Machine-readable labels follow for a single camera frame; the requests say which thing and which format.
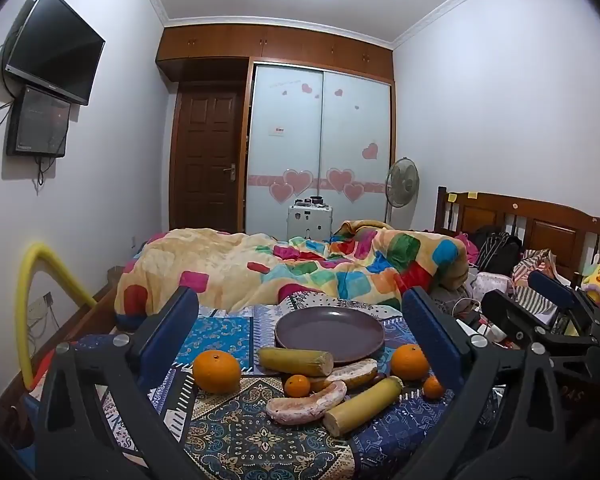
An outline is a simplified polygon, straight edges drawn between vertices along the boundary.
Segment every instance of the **plate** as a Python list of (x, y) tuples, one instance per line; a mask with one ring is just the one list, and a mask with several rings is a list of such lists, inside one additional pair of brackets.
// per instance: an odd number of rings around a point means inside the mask
[(337, 365), (364, 359), (384, 344), (384, 329), (375, 317), (338, 306), (289, 312), (280, 318), (275, 333), (282, 348), (331, 352)]

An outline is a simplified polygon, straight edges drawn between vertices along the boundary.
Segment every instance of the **tangerine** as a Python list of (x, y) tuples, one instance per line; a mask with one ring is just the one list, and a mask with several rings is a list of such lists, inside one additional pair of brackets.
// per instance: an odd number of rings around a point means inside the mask
[(391, 356), (391, 373), (405, 381), (416, 381), (429, 372), (429, 362), (418, 345), (402, 345)]
[(442, 398), (446, 392), (446, 388), (438, 382), (438, 378), (435, 375), (432, 375), (424, 381), (422, 391), (425, 397), (437, 400)]
[(292, 375), (285, 382), (285, 393), (289, 397), (306, 397), (310, 389), (311, 382), (304, 375)]
[(240, 388), (240, 364), (221, 350), (205, 350), (194, 360), (193, 379), (210, 394), (228, 394)]

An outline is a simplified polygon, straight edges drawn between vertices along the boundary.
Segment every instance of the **flat screen tv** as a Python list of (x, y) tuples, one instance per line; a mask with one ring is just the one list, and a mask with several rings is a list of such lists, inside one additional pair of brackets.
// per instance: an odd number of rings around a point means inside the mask
[(36, 0), (5, 70), (87, 105), (103, 46), (104, 40), (64, 0)]

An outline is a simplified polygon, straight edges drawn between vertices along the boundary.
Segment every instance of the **white suitcase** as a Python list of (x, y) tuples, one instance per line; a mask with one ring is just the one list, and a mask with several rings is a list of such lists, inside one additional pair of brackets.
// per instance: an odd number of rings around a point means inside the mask
[(323, 241), (331, 238), (331, 206), (305, 198), (289, 206), (286, 216), (286, 239), (301, 236), (309, 240)]

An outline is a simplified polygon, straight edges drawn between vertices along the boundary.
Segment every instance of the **bed post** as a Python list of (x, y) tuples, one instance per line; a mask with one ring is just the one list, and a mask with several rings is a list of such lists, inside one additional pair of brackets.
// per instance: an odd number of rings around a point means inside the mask
[(433, 232), (441, 233), (445, 227), (446, 210), (446, 187), (438, 186), (438, 199), (436, 200), (436, 220), (433, 225)]

